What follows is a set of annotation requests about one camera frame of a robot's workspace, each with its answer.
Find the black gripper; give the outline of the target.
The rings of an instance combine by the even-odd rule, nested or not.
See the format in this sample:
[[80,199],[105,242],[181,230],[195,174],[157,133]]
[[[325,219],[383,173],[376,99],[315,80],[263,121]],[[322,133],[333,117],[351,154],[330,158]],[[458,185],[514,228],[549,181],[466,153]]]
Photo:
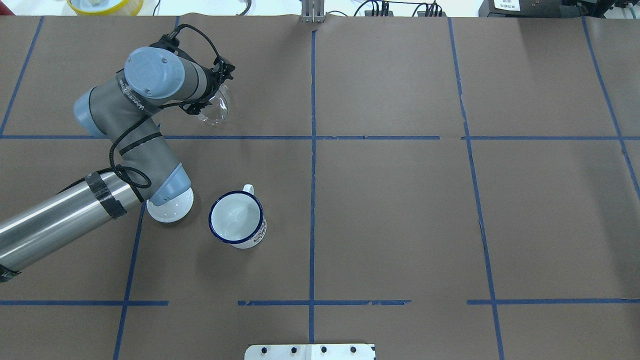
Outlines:
[[198,80],[203,80],[205,87],[202,90],[196,91],[197,94],[199,93],[199,97],[192,103],[192,112],[200,113],[224,82],[220,83],[215,79],[211,68],[206,68],[198,64],[196,70],[202,70],[202,75],[198,75]]

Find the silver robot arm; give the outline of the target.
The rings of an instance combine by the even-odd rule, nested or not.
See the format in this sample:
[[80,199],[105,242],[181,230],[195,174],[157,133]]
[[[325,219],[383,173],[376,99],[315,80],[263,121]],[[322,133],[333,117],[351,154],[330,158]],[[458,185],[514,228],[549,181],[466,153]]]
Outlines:
[[109,166],[1,223],[1,281],[139,204],[160,207],[185,193],[191,180],[153,117],[171,107],[198,115],[233,71],[221,56],[208,68],[180,48],[140,47],[81,96],[74,116],[91,136],[111,141]]

